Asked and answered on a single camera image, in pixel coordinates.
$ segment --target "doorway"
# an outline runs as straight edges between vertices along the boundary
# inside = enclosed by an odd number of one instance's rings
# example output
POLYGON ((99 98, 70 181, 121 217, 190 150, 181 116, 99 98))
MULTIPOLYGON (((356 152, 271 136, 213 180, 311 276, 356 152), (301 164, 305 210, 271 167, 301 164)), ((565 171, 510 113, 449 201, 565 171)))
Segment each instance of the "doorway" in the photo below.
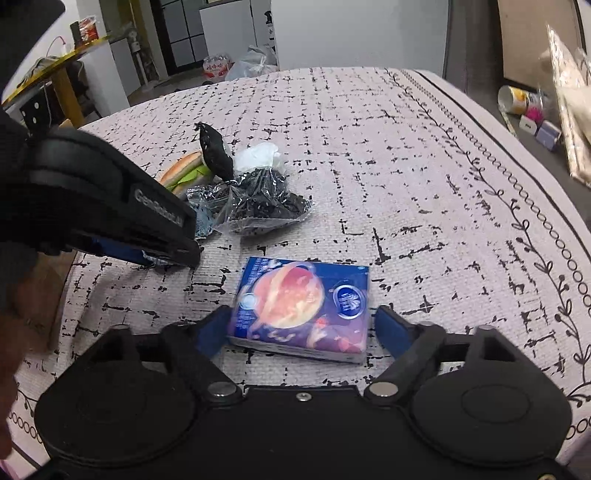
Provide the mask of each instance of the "doorway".
POLYGON ((206 0, 150 0, 168 74, 200 67, 207 57, 199 10, 206 0))

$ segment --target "patterned blanket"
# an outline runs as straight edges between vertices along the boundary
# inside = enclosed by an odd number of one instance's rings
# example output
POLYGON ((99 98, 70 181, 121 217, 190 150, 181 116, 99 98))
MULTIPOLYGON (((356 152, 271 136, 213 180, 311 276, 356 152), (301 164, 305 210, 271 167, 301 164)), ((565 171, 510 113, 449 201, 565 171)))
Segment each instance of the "patterned blanket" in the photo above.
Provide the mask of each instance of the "patterned blanket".
MULTIPOLYGON (((116 323, 156 332, 232 304, 250 255, 370 265, 372 310, 390 304, 451 332, 497 327, 568 396, 561 459, 573 453, 591 430, 591 235, 554 178, 490 114, 426 72, 305 69, 173 93, 85 130, 158 176, 198 149, 199 121, 234 151, 279 145, 290 189, 309 196, 314 213, 265 237, 215 235, 195 270, 79 255, 59 348, 18 374, 12 431, 32 461, 47 459, 31 417, 36 399, 99 335, 116 323)), ((359 366, 233 346, 216 358, 240 384, 360 390, 391 361, 372 332, 359 366)))

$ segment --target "yellow table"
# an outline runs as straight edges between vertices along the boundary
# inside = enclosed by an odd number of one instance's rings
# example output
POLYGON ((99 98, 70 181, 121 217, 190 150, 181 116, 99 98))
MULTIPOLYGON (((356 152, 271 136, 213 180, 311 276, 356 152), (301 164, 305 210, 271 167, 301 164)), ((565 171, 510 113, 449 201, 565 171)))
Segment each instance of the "yellow table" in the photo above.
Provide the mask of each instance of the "yellow table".
POLYGON ((53 89, 56 92, 57 99, 60 102, 60 106, 66 118, 69 118, 72 125, 75 128, 79 128, 84 125, 84 116, 82 110, 76 99, 76 94, 72 89, 72 84, 64 68, 69 63, 78 60, 82 55, 85 55, 90 50, 94 50, 108 42, 107 37, 98 38, 92 40, 84 45, 72 50, 70 53, 57 59, 54 63, 47 66, 43 70, 40 70, 30 79, 28 79, 23 85, 14 90, 6 100, 2 103, 2 108, 7 110, 10 108, 18 99, 30 93, 32 90, 43 85, 47 80, 51 79, 53 89))

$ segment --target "metal screw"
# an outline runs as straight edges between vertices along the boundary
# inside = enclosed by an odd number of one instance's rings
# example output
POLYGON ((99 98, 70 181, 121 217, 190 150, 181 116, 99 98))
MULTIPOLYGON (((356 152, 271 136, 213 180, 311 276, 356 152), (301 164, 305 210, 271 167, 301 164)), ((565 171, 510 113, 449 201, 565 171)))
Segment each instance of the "metal screw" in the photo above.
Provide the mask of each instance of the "metal screw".
POLYGON ((312 395, 310 395, 308 392, 299 392, 299 393, 295 394, 295 397, 299 401, 309 401, 309 400, 312 400, 312 395))
POLYGON ((369 386, 376 397, 392 397, 398 393, 398 386, 390 382, 376 382, 369 386))
POLYGON ((229 397, 237 389, 236 384, 230 382, 214 382, 208 386, 207 390, 214 397, 229 397))

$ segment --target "tissue pack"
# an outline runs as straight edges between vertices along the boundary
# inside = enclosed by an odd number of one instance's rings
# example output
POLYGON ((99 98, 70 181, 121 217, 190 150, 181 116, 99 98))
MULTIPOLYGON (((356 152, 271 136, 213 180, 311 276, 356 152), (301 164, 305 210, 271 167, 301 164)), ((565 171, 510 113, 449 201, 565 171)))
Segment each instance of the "tissue pack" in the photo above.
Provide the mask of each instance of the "tissue pack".
POLYGON ((250 257, 229 340, 289 355, 365 360, 369 268, 250 257))

